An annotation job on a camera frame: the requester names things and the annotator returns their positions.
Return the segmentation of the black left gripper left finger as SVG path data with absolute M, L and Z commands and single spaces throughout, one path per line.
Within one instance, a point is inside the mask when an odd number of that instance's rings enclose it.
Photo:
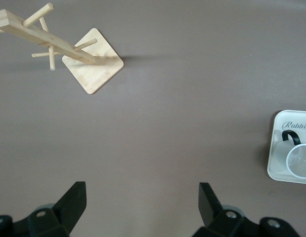
M 51 208 L 37 209 L 17 222 L 0 215 L 0 237 L 68 237 L 86 206 L 86 183 L 75 182 Z

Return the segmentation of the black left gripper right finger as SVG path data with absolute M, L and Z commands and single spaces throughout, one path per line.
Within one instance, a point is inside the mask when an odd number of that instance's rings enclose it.
M 258 224 L 239 211 L 224 208 L 209 183 L 199 184 L 198 208 L 204 225 L 195 237 L 298 237 L 286 221 L 264 217 Z

